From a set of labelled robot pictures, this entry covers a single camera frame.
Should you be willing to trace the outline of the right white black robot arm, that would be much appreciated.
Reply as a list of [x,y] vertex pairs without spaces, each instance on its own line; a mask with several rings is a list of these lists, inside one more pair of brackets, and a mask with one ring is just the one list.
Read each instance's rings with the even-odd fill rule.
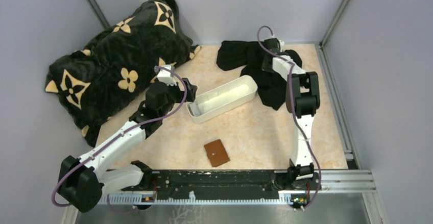
[[266,52],[262,70],[276,73],[286,81],[286,108],[295,124],[296,143],[289,167],[285,176],[277,176],[275,186],[280,190],[288,187],[301,189],[316,177],[311,135],[320,107],[318,74],[306,71],[302,61],[293,52],[283,50],[283,41],[275,37],[266,39],[261,47]]

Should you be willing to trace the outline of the black cloth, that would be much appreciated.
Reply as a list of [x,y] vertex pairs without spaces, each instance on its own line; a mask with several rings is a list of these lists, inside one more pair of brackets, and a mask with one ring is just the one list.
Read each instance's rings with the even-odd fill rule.
[[278,73],[262,70],[267,56],[258,42],[225,40],[218,50],[216,64],[224,71],[242,66],[240,75],[253,78],[263,105],[278,110],[285,103],[286,81]]

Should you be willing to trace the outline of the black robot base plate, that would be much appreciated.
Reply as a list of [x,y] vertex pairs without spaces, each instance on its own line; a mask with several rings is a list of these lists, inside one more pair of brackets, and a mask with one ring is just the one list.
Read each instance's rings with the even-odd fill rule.
[[280,191],[312,194],[321,189],[318,173],[292,181],[287,170],[159,170],[124,191],[150,191],[157,200],[275,200]]

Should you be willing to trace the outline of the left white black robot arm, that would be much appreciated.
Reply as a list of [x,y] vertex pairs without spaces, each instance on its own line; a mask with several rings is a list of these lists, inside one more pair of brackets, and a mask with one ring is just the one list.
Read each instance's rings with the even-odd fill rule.
[[145,99],[125,124],[99,146],[75,158],[66,157],[58,183],[51,194],[57,207],[74,206],[85,213],[103,197],[136,186],[147,190],[153,184],[152,170],[141,161],[110,169],[121,156],[148,139],[164,119],[174,115],[185,102],[196,99],[197,86],[181,78],[169,65],[155,66],[156,82],[145,92]]

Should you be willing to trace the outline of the brown leather card holder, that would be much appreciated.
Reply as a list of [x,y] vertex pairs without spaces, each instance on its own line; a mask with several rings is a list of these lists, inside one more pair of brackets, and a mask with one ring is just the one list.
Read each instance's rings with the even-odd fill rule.
[[228,153],[220,139],[205,144],[204,150],[212,167],[219,167],[230,161]]

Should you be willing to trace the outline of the white oblong plastic tray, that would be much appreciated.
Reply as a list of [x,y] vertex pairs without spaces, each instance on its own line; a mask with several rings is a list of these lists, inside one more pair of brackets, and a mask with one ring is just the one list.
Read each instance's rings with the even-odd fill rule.
[[217,88],[196,96],[187,104],[191,119],[204,123],[253,100],[258,86],[251,76],[241,76]]

